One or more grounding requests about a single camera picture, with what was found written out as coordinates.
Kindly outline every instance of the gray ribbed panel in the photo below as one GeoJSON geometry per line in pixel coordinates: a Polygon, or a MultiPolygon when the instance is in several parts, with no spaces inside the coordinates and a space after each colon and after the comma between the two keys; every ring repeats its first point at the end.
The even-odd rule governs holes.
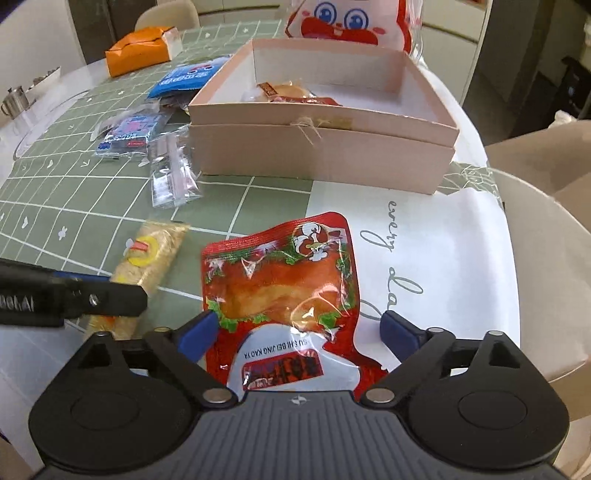
{"type": "MultiPolygon", "coordinates": [[[[168,457],[108,480],[564,480],[549,465],[489,475],[423,452],[398,417],[347,392],[251,392],[239,407],[203,415],[168,457]],[[298,405],[293,400],[306,400],[298,405]]],[[[37,480],[92,480],[54,468],[37,480]]]]}

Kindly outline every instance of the green checkered tablecloth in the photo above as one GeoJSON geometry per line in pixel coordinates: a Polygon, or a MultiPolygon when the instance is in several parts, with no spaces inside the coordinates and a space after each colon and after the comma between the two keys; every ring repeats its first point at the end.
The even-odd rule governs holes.
{"type": "MultiPolygon", "coordinates": [[[[201,177],[204,198],[179,209],[154,209],[150,166],[93,156],[90,131],[114,110],[144,101],[179,63],[236,51],[252,37],[282,36],[280,21],[216,25],[183,34],[184,51],[167,64],[107,80],[79,99],[16,160],[0,189],[0,257],[57,270],[109,275],[146,219],[191,224],[176,262],[140,323],[177,327],[202,309],[200,252],[210,243],[258,232],[306,214],[312,181],[201,177]]],[[[188,122],[184,113],[169,129],[188,122]]],[[[440,191],[472,187],[498,195],[490,170],[452,162],[440,191]]],[[[82,320],[76,327],[84,329],[82,320]]]]}

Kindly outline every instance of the blue package with pink cartoon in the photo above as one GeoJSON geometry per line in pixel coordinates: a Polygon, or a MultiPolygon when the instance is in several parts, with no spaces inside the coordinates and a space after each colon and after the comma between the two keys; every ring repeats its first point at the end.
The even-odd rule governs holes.
{"type": "Polygon", "coordinates": [[[230,59],[229,56],[173,68],[150,90],[148,98],[184,90],[199,90],[230,59]]]}
{"type": "Polygon", "coordinates": [[[98,157],[129,157],[147,155],[148,142],[160,134],[172,111],[144,113],[127,117],[105,135],[96,147],[98,157]]]}

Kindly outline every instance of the open box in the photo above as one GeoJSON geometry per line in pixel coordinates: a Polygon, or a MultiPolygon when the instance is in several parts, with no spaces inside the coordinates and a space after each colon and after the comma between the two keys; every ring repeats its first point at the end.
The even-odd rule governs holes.
{"type": "Polygon", "coordinates": [[[204,174],[293,177],[433,193],[458,130],[404,52],[307,38],[255,39],[189,105],[204,174]],[[342,106],[241,102],[258,83],[301,83],[342,106]],[[347,129],[323,128],[343,122],[347,129]]]}

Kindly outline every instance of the red and white plush bag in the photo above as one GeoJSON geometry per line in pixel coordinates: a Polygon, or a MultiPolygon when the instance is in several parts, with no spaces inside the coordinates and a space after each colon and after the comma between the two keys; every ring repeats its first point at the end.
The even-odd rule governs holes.
{"type": "Polygon", "coordinates": [[[423,0],[294,0],[288,37],[356,41],[411,52],[423,0]]]}

